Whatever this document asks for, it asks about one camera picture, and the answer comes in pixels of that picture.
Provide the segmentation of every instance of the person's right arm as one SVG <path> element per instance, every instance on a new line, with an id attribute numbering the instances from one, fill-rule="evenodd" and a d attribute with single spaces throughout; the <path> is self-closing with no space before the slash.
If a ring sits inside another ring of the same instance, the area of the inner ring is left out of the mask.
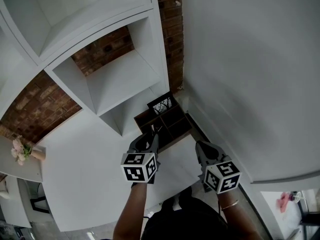
<path id="1" fill-rule="evenodd" d="M 232 191 L 218 194 L 221 208 L 226 208 L 237 201 Z M 239 204 L 233 205 L 223 210 L 228 227 L 239 236 L 241 240 L 261 240 L 255 225 L 250 220 L 247 213 Z"/>

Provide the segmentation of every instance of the person's left arm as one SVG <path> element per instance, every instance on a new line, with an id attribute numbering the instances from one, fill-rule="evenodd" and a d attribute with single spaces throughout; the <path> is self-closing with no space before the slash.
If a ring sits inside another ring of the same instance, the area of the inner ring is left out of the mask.
<path id="1" fill-rule="evenodd" d="M 132 187 L 130 196 L 115 226 L 113 240 L 139 240 L 144 220 L 147 183 Z"/>

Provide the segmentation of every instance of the red object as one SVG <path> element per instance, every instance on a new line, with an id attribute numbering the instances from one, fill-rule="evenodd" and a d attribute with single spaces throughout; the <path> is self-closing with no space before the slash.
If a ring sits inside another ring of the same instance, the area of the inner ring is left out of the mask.
<path id="1" fill-rule="evenodd" d="M 283 214 L 286 211 L 288 202 L 289 202 L 290 194 L 283 192 L 281 194 L 281 198 L 276 200 L 276 204 L 278 208 L 280 208 L 280 212 Z"/>

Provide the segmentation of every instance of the floor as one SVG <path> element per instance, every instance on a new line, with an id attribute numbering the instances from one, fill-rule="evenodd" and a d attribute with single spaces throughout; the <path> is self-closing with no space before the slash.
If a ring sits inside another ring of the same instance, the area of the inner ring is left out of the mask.
<path id="1" fill-rule="evenodd" d="M 203 140 L 202 136 L 195 128 L 192 129 L 191 134 L 196 141 Z M 196 182 L 191 187 L 193 197 L 204 201 L 206 204 L 210 205 L 212 208 L 218 211 L 218 198 L 215 192 L 211 191 L 205 193 L 200 181 Z M 247 212 L 247 214 L 253 221 L 261 237 L 264 240 L 271 240 L 267 232 L 265 231 L 263 225 L 260 223 L 254 210 L 252 209 L 246 197 L 243 195 L 239 188 L 234 190 L 234 195 L 236 195 L 237 199 L 239 200 L 239 205 L 242 206 L 242 208 Z M 177 200 L 178 198 L 176 196 L 176 202 L 173 206 L 174 210 L 180 209 Z M 154 213 L 159 212 L 160 209 L 161 204 L 155 205 L 150 209 L 146 209 L 144 211 L 144 216 L 151 217 Z M 147 218 L 143 219 L 142 232 L 145 228 L 147 221 Z M 35 236 L 35 240 L 111 240 L 113 238 L 116 223 L 117 222 L 115 221 L 109 224 L 91 227 L 88 229 L 60 232 L 56 223 L 54 221 L 50 221 L 45 223 L 32 223 L 32 230 Z"/>

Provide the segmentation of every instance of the forearm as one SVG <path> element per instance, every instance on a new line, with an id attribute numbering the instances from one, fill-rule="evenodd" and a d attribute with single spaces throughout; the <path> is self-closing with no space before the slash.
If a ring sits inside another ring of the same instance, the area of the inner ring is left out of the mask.
<path id="1" fill-rule="evenodd" d="M 147 198 L 147 184 L 139 183 L 130 192 L 130 196 L 115 226 L 114 240 L 138 240 L 144 220 Z"/>
<path id="2" fill-rule="evenodd" d="M 217 196 L 222 209 L 237 201 L 234 198 L 232 191 L 218 194 Z M 223 213 L 228 223 L 228 227 L 236 231 L 243 239 L 261 239 L 255 225 L 239 204 L 223 210 Z"/>

